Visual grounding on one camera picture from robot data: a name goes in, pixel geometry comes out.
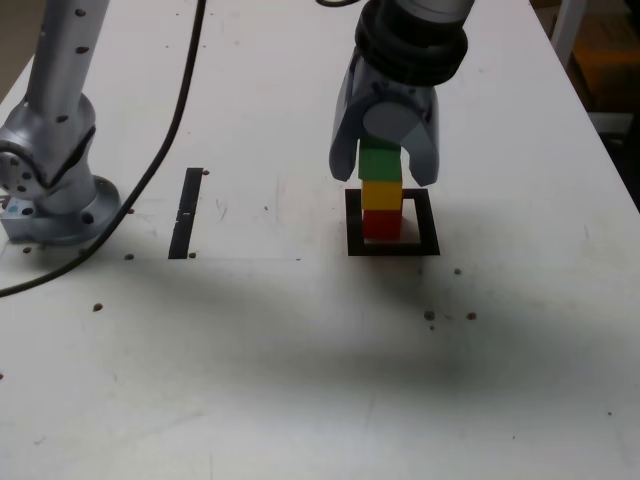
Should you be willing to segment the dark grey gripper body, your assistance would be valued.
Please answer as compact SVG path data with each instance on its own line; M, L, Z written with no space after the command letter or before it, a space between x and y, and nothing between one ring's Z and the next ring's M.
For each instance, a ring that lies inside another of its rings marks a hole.
M370 66L358 55L358 109L366 111L383 101L398 101L418 114L435 112L435 89L398 83Z

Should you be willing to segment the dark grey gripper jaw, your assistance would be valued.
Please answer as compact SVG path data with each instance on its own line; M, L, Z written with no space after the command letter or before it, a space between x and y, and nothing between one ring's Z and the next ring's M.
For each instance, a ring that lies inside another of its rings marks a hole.
M334 179L346 182L356 163L357 141L364 133L363 118L372 101L368 70L359 53L351 57L336 103L329 150L329 167Z

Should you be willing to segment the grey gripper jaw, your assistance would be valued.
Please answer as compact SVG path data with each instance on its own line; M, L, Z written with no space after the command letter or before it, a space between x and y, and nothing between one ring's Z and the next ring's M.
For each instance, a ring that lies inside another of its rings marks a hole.
M438 100L432 96L424 113L409 106L385 101L372 106L363 125L369 136L404 149L409 156L409 170L418 185L431 185L439 174Z

